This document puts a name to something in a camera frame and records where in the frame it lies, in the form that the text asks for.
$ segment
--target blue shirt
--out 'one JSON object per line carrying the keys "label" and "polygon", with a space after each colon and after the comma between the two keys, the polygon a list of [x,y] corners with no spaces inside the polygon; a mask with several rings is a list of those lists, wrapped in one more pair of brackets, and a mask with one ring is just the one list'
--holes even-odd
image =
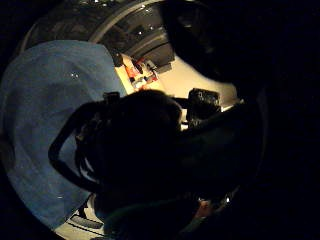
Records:
{"label": "blue shirt", "polygon": [[[0,134],[14,152],[4,164],[7,175],[24,204],[50,229],[63,224],[90,193],[52,168],[49,146],[75,109],[111,91],[125,95],[111,55],[103,45],[88,42],[40,44],[18,56],[3,75]],[[70,137],[61,159],[75,170],[74,150]]]}

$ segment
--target wall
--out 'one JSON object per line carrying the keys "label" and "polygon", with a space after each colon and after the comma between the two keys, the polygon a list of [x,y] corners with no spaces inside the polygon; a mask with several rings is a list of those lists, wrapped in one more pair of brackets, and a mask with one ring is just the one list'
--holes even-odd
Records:
{"label": "wall", "polygon": [[188,97],[192,88],[203,88],[219,92],[221,105],[229,105],[237,99],[237,92],[232,84],[210,80],[179,57],[175,58],[176,60],[172,62],[172,70],[160,75],[168,94],[173,94],[175,97]]}

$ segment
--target dark background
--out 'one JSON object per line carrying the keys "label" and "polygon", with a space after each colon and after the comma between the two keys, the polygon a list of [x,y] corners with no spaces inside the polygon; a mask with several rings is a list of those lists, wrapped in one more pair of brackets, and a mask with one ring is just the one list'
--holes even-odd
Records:
{"label": "dark background", "polygon": [[[15,46],[59,1],[0,3],[1,73]],[[193,239],[319,239],[319,18],[316,1],[282,1],[277,79],[267,89],[269,136],[259,177]],[[2,239],[54,239],[11,189],[1,167]]]}

